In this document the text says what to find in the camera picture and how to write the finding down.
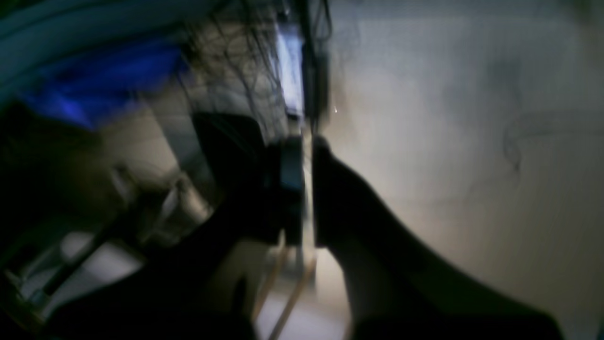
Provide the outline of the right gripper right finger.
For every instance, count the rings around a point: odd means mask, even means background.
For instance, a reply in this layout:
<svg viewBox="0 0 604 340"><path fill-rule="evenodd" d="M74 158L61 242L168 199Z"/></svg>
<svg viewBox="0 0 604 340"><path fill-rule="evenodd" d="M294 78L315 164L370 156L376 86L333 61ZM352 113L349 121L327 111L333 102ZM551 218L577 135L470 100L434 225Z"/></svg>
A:
<svg viewBox="0 0 604 340"><path fill-rule="evenodd" d="M561 340L556 321L415 237L325 138L312 144L317 243L344 274L353 340Z"/></svg>

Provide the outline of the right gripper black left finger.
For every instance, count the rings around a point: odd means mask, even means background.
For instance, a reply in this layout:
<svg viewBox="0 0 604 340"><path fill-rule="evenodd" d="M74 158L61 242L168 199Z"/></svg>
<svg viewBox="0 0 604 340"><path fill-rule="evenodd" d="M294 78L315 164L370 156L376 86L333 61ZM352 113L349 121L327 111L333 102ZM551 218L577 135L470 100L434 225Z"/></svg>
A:
<svg viewBox="0 0 604 340"><path fill-rule="evenodd" d="M272 246L304 244L304 139L266 146L209 219L136 273L52 312L47 340L253 340Z"/></svg>

